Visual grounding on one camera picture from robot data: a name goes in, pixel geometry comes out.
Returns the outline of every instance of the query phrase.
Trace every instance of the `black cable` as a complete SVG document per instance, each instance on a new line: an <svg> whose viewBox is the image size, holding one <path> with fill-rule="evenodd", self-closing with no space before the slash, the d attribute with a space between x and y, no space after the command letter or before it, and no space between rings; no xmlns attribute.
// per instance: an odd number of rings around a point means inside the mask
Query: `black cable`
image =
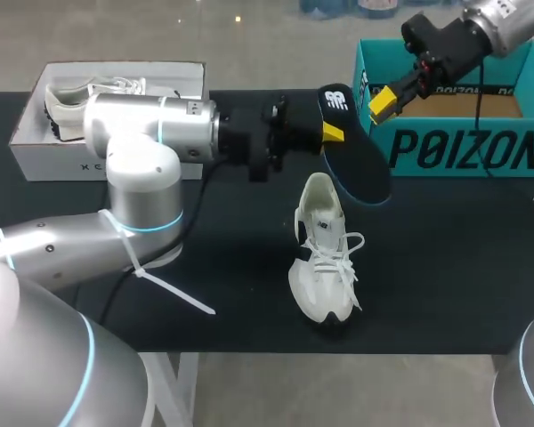
<svg viewBox="0 0 534 427"><path fill-rule="evenodd" d="M482 103L482 91L484 88L484 62L481 62L481 65L479 66L479 93L477 94L477 105L474 109L474 130L476 132L479 132L479 120L481 119L481 103ZM494 178L494 175L489 170L489 168L486 166L484 157L481 153L481 146L477 147L477 154L479 155L479 159L481 160L482 169L484 169L484 172L490 177Z"/></svg>
<svg viewBox="0 0 534 427"><path fill-rule="evenodd" d="M177 238L174 239L170 244L163 247L161 250L157 251L155 254L153 254L151 257L141 260L141 264L146 264L148 262L153 262L156 259L160 258L163 255L168 254L170 251L172 251L175 247L177 247L179 244L181 244L187 236L191 233L191 231L194 228L194 225L196 224L196 220L198 219L198 214L200 211L200 207L202 205L202 200L204 198L204 193L206 192L207 184L210 182L212 176L214 175L214 172L218 169L220 165L223 165L227 159L220 160L218 162L215 162L207 171L206 175L204 176L204 179L202 180L202 185L199 189L198 198L196 199L196 204L194 205L194 210L192 213L192 216L190 217L190 220L186 224L186 226L182 229L180 234ZM97 322L99 325L103 326L105 322L107 321L107 317L109 315L110 309L113 306L117 295L123 285L125 284L126 280L133 274L134 267L131 266L117 279L115 282L115 285L113 285L109 297L107 298L107 301L105 302L105 306L103 307L103 310L101 312L101 315L99 316L99 322Z"/></svg>
<svg viewBox="0 0 534 427"><path fill-rule="evenodd" d="M474 110L474 130L479 132L479 120L481 118L481 103L482 103L482 92L484 90L484 62L481 62L479 66L479 93L477 94L477 104ZM489 170L485 163L485 159L481 153L481 146L477 147L477 155L481 160L482 169L491 178L494 182L501 185L504 189L512 191L516 196L520 196L524 200L527 200L529 203L532 203L532 197L526 194L523 190L516 188L510 182L501 181L499 178L496 178L495 175Z"/></svg>

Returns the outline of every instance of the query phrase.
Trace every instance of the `concrete floor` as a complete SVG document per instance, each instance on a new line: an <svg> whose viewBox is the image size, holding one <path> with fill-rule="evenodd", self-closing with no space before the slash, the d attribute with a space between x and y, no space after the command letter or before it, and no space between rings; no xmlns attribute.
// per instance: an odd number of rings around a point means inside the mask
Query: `concrete floor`
<svg viewBox="0 0 534 427"><path fill-rule="evenodd" d="M54 60L202 60L211 89L350 83L357 41L398 36L419 12L317 22L297 3L0 0L0 91L31 89ZM458 14L427 9L439 25ZM195 424L484 427L492 378L489 356L207 354Z"/></svg>

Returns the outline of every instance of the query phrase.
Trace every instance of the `black tablecloth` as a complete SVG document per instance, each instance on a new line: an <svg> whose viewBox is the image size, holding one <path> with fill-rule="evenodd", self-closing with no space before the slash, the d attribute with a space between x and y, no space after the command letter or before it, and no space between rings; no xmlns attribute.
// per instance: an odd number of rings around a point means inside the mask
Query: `black tablecloth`
<svg viewBox="0 0 534 427"><path fill-rule="evenodd" d="M287 91L291 115L318 116L314 91ZM261 108L273 92L212 92L220 109ZM0 227L98 209L100 182L26 182L7 144L26 93L0 93ZM293 214L319 157L289 155L268 183L218 171L182 256L158 270L208 316L150 282L131 279L107 328L137 350L341 353L503 353L534 318L534 180L410 179L365 207L343 195L349 231L367 239L352 260L364 311L327 337L304 320L287 271ZM185 184L186 211L200 183ZM99 317L115 277L82 284L78 308ZM67 299L73 289L61 293Z"/></svg>

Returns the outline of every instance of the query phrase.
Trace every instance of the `white shoelace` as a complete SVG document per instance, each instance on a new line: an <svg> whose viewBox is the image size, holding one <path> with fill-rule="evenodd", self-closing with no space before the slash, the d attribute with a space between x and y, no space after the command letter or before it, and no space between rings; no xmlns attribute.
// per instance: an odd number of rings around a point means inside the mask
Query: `white shoelace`
<svg viewBox="0 0 534 427"><path fill-rule="evenodd" d="M352 261L350 261L348 257L352 252L357 251L358 249L363 247L366 243L366 239L361 233L344 233L341 239L343 238L359 238L360 242L355 247L348 249L346 252L317 248L314 246L314 244L309 238L307 238L306 240L306 246L311 249L315 257L314 272L338 272L338 274L340 274L340 279L342 279L342 282L344 284L344 290L346 291L354 305L361 309L360 303L358 302L358 298L356 298L356 294L354 293L353 286L353 281L358 281L358 278L356 277L356 272L354 271L354 268L352 266Z"/></svg>
<svg viewBox="0 0 534 427"><path fill-rule="evenodd" d="M90 83L87 85L89 96L98 92L123 93L126 95L144 95L146 93L146 78L144 77L141 77L138 80L114 77L114 80L115 84L113 85Z"/></svg>

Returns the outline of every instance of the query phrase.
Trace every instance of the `black insole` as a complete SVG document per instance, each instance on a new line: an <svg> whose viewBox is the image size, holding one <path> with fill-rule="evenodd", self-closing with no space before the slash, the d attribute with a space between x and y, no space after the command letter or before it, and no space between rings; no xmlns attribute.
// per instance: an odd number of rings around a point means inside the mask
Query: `black insole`
<svg viewBox="0 0 534 427"><path fill-rule="evenodd" d="M322 119L344 132L344 142L324 144L328 168L343 189L362 203L379 205L390 197L390 168L358 119L352 89L332 84L319 89Z"/></svg>

